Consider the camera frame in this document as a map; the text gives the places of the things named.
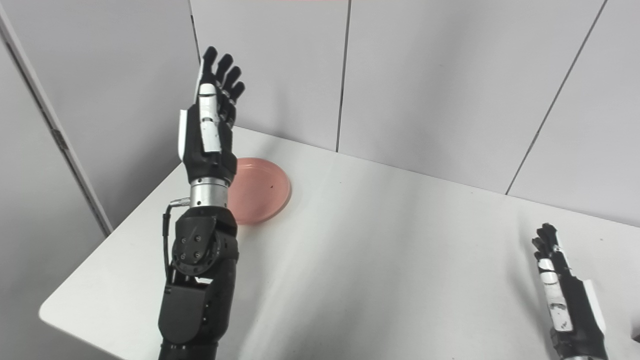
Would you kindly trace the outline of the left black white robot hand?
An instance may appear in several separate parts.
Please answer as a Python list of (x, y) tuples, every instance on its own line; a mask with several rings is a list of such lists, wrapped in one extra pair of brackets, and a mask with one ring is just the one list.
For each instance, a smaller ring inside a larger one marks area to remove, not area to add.
[(233, 153), (233, 127), (237, 102), (246, 89), (239, 80), (240, 67), (230, 54), (217, 59), (210, 46), (202, 55), (194, 102), (181, 109), (178, 117), (178, 157), (185, 166), (189, 183), (215, 178), (230, 185), (237, 173)]

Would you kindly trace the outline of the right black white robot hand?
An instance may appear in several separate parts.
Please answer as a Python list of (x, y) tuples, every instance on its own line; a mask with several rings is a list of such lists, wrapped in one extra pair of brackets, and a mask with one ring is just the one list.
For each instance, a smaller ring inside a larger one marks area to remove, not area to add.
[(608, 360), (606, 324), (594, 285), (573, 274), (558, 231), (543, 223), (531, 240), (551, 318), (550, 339), (560, 360)]

